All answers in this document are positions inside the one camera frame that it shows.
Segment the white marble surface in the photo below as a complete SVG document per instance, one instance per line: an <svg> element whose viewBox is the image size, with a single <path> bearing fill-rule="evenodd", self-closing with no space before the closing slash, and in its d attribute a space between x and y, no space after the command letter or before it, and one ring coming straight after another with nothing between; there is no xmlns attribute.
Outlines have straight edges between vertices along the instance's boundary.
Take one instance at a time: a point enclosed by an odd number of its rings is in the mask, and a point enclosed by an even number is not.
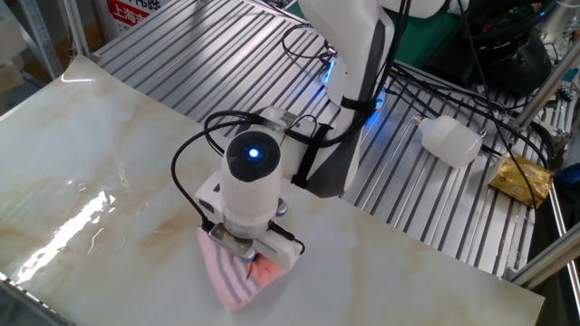
<svg viewBox="0 0 580 326"><path fill-rule="evenodd" d="M285 185L294 270L224 311L199 218L171 181L201 127L77 58L0 118L0 272L79 325L533 325L543 298L340 199ZM218 168L205 141L178 165L193 194Z"/></svg>

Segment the pink cloth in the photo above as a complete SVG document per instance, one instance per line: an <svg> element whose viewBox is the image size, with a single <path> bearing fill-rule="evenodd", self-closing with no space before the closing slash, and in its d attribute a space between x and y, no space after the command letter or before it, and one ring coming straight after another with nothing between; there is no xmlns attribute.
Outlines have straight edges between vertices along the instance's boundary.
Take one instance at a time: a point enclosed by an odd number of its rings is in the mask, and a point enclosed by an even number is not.
<svg viewBox="0 0 580 326"><path fill-rule="evenodd" d="M237 256L209 239L208 234L200 228L198 240L208 268L209 279L229 312L247 305L260 289L287 273L287 270L261 254L249 264L242 262Z"/></svg>

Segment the metal grating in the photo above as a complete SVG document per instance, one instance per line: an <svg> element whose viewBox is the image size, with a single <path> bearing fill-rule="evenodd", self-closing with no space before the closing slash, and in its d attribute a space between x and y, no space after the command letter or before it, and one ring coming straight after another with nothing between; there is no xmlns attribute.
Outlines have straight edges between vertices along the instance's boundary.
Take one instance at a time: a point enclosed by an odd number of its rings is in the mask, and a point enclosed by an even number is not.
<svg viewBox="0 0 580 326"><path fill-rule="evenodd" d="M242 0L175 1L96 54L107 72L196 121L214 111L275 105L332 122L337 111L321 83L324 65L290 57L280 45L284 31L295 23ZM301 54L324 48L324 39L309 31L296 31L286 41ZM434 110L473 130L492 130L485 142L501 151L491 121L403 84ZM390 89L401 94L396 83L391 82ZM505 94L494 96L514 104ZM486 272L501 276L507 266L525 264L533 212L487 186L494 158L481 154L467 168L456 170L426 152L420 133L410 124L413 106L423 110L409 96L388 95L367 122L360 171L343 199ZM565 129L572 123L571 114L568 109L545 111L543 119ZM231 136L232 129L222 134ZM539 146L539 139L530 138ZM537 161L522 144L515 152Z"/></svg>

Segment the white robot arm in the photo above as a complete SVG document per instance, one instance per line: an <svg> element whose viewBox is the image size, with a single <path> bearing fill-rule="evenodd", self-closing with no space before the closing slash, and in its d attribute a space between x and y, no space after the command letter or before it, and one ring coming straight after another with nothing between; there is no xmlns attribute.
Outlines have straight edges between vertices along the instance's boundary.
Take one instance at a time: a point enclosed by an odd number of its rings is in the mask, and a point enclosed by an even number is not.
<svg viewBox="0 0 580 326"><path fill-rule="evenodd" d="M409 16L428 17L444 2L413 0ZM195 198L211 221L204 229L211 228L214 241L243 259L258 252L285 269L293 267L304 245L275 223L285 212L279 199L282 178L319 197L338 196L350 186L359 165L362 125L374 108L371 101L381 87L377 76L395 35L382 8L398 11L401 6L401 0L299 3L312 26L339 53L326 83L334 109L340 110L338 119L330 128L309 120L298 124L300 118L284 110L263 110L260 116L267 126L238 134L224 153L221 171Z"/></svg>

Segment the yellow package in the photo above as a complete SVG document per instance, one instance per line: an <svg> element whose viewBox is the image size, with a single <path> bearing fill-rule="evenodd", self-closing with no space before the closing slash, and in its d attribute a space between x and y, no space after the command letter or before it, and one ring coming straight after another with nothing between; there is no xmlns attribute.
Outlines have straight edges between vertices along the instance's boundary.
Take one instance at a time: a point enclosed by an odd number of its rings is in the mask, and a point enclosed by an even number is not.
<svg viewBox="0 0 580 326"><path fill-rule="evenodd" d="M524 170L527 180L532 186L536 198L536 205L540 206L549 194L550 187L554 181L554 174L525 158L516 155L514 157L519 166ZM526 181L509 154L501 158L492 172L491 177L493 178L489 182L490 186L497 188L499 191L515 198L521 203L534 207Z"/></svg>

